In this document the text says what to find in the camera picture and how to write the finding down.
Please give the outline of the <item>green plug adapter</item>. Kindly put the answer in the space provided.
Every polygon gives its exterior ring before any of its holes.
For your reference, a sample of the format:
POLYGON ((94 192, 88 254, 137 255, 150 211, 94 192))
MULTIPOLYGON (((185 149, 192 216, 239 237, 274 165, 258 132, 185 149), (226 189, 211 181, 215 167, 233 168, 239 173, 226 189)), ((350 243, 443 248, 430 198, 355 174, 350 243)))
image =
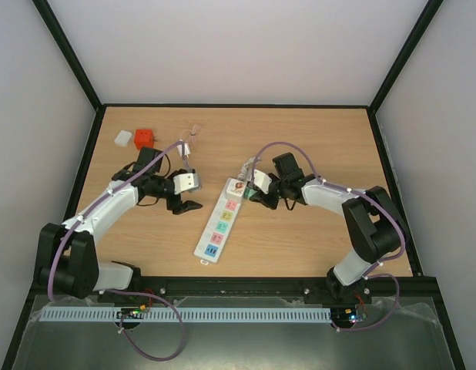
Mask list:
POLYGON ((253 197, 254 194, 256 194, 257 191, 255 189, 253 189, 252 187, 247 187, 245 189, 245 194, 244 194, 244 197, 249 200, 251 197, 253 197))

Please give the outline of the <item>red cube socket adapter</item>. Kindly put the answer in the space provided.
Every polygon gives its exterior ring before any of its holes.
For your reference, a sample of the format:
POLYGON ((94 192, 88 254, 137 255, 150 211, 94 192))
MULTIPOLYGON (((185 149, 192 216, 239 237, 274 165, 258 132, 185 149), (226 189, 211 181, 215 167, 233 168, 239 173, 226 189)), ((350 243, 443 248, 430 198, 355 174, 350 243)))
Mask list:
POLYGON ((151 129, 137 129, 133 141, 137 150, 141 150, 144 147, 153 148, 155 136, 151 129))

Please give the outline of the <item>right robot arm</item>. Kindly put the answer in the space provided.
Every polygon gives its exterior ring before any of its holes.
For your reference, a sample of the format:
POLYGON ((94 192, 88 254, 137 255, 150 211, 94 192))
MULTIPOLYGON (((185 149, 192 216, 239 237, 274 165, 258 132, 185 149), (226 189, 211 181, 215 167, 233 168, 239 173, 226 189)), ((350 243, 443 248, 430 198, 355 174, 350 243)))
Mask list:
POLYGON ((385 261, 403 254, 409 230, 388 192, 379 186, 358 190, 306 175, 292 153, 273 158, 275 173, 249 170, 251 200, 275 210, 280 200, 320 207, 344 217, 352 249, 326 276, 333 301, 346 301, 385 261))

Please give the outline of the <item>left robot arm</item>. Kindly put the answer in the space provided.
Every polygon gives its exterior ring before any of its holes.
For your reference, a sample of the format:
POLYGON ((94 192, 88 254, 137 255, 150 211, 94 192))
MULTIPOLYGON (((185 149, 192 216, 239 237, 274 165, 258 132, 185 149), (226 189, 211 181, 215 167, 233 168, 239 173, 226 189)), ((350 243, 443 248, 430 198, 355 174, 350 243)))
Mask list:
POLYGON ((167 154, 143 148, 135 163, 115 173, 107 188, 79 214, 61 224, 46 224, 39 233, 34 281, 51 301, 60 295, 86 298, 97 291, 125 290, 136 267, 123 262, 99 261, 96 245, 114 223, 146 197, 164 200, 174 215, 198 210, 202 204, 182 200, 185 192, 201 187, 190 166, 167 176, 158 174, 167 154))

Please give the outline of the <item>white multicolour power strip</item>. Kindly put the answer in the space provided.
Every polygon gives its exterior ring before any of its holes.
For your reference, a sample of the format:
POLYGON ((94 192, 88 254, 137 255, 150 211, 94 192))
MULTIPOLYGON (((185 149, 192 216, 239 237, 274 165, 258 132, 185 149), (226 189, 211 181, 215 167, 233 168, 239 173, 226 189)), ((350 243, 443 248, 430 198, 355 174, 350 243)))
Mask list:
POLYGON ((226 186, 230 178, 220 193, 193 253, 203 265, 219 261, 243 203, 244 196, 240 203, 226 199, 226 186))

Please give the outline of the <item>white tiger cube adapter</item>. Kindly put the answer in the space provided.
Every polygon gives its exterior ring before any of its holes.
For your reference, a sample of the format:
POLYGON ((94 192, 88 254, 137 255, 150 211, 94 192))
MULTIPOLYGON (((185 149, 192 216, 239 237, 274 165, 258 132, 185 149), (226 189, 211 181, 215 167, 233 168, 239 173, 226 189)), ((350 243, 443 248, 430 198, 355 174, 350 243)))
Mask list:
POLYGON ((241 200, 243 199, 245 189, 246 189, 245 182, 238 179, 230 178, 226 186, 226 192, 225 192, 226 199, 240 203, 241 200))

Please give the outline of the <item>white usb charger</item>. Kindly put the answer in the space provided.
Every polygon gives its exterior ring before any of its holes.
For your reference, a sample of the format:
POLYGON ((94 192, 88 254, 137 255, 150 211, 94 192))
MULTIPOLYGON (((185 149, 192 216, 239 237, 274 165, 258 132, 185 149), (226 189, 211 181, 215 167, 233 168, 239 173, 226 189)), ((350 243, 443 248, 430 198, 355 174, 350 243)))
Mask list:
POLYGON ((177 146, 177 149, 179 151, 179 155, 184 159, 188 158, 191 154, 190 146, 187 142, 181 142, 177 146))

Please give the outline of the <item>white plug adapter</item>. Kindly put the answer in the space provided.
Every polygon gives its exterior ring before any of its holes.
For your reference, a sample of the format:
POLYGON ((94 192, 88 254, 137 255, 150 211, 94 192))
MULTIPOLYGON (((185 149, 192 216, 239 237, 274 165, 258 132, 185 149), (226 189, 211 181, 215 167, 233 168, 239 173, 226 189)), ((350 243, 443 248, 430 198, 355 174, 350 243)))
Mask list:
POLYGON ((121 147, 127 147, 132 139, 132 132, 127 130, 120 130, 116 138, 114 139, 114 144, 121 147))

